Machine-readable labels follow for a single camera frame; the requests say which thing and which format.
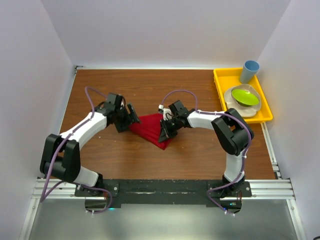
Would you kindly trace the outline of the red cloth napkin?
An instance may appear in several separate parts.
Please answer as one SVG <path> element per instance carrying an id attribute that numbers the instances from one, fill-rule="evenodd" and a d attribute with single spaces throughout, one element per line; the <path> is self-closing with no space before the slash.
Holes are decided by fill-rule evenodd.
<path id="1" fill-rule="evenodd" d="M 160 113 L 148 114 L 139 117 L 140 123 L 133 123 L 129 126 L 129 130 L 139 137 L 154 144 L 158 148 L 165 150 L 170 144 L 171 140 L 159 142 L 161 133 L 161 123 L 163 115 Z"/>

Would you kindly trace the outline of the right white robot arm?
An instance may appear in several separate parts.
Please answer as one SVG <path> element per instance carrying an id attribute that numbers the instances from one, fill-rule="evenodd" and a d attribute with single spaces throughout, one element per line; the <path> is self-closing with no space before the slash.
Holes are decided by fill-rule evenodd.
<path id="1" fill-rule="evenodd" d="M 209 192 L 223 190 L 230 197 L 240 190 L 240 184 L 245 179 L 245 161 L 247 152 L 254 138 L 254 133 L 237 110 L 227 111 L 188 110 L 181 101 L 165 108 L 158 106 L 162 114 L 160 120 L 159 143 L 174 138 L 181 128 L 213 130 L 217 139 L 226 152 L 226 167 L 222 178 L 222 185 L 209 189 Z"/>

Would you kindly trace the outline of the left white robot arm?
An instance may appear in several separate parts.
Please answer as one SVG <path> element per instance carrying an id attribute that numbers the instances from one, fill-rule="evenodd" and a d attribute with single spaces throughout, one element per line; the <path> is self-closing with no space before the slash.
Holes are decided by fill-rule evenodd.
<path id="1" fill-rule="evenodd" d="M 109 125 L 114 125 L 117 132 L 122 133 L 139 122 L 132 104 L 126 104 L 122 95 L 109 93 L 106 100 L 95 106 L 81 122 L 59 135 L 50 134 L 46 138 L 40 172 L 48 179 L 55 177 L 63 182 L 86 186 L 88 193 L 99 196 L 104 190 L 103 177 L 82 166 L 82 147 Z"/>

